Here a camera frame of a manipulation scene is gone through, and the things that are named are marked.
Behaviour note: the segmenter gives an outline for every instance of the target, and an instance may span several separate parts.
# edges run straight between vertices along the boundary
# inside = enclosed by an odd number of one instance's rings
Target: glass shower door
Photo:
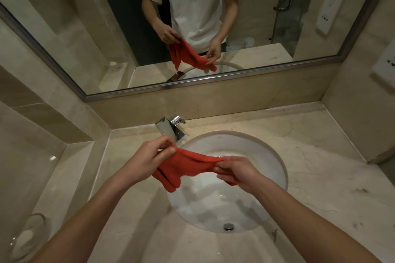
[[[281,43],[285,50],[294,57],[300,33],[302,16],[308,11],[311,0],[279,0],[273,9],[277,12],[274,24],[272,44]]]

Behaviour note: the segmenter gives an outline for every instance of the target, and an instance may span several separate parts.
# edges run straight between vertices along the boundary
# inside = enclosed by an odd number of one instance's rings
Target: forearm
[[[226,14],[222,21],[221,29],[215,36],[221,42],[228,36],[233,25],[236,23],[237,15],[239,12],[238,0],[225,0]]]
[[[254,196],[306,262],[380,262],[352,237],[261,176]]]
[[[87,262],[96,241],[127,188],[109,178],[97,194],[68,221],[30,263]]]
[[[151,24],[152,27],[157,23],[162,23],[161,19],[158,17],[156,13],[156,9],[154,3],[151,0],[143,0],[141,4],[141,8],[143,9],[143,13],[148,23]]]

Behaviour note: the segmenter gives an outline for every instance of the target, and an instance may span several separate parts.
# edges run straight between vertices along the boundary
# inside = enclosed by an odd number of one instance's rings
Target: faucet handle
[[[183,124],[186,123],[185,120],[182,119],[182,118],[180,118],[179,115],[173,116],[173,117],[171,118],[170,122],[171,122],[174,126],[178,126],[178,125],[180,125],[180,123],[183,123]]]

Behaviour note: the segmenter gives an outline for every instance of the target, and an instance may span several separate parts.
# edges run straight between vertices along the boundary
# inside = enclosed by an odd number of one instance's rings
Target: mirror
[[[175,69],[142,0],[0,0],[86,95],[336,55],[365,1],[237,0],[237,19],[215,45],[223,53],[213,72],[185,62]],[[154,16],[173,24],[197,53],[232,23],[228,14],[237,6],[235,0],[151,2]]]

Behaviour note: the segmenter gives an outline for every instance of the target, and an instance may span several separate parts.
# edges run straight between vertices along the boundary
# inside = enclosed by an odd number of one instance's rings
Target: hand
[[[128,162],[117,172],[117,176],[127,187],[147,179],[167,157],[176,152],[175,141],[170,136],[161,136],[152,141],[144,142]]]
[[[238,185],[244,191],[252,194],[253,186],[262,174],[247,158],[239,156],[226,157],[228,160],[217,163],[214,171],[217,178]]]
[[[178,39],[180,39],[181,36],[177,33],[177,31],[172,29],[169,25],[163,23],[161,20],[156,21],[156,23],[152,27],[154,28],[162,42],[168,45],[180,43]]]
[[[209,51],[206,54],[206,57],[208,58],[209,62],[206,65],[213,64],[218,59],[220,59],[220,57],[221,57],[221,45],[222,45],[222,41],[221,40],[219,40],[217,38],[213,38],[211,40]]]

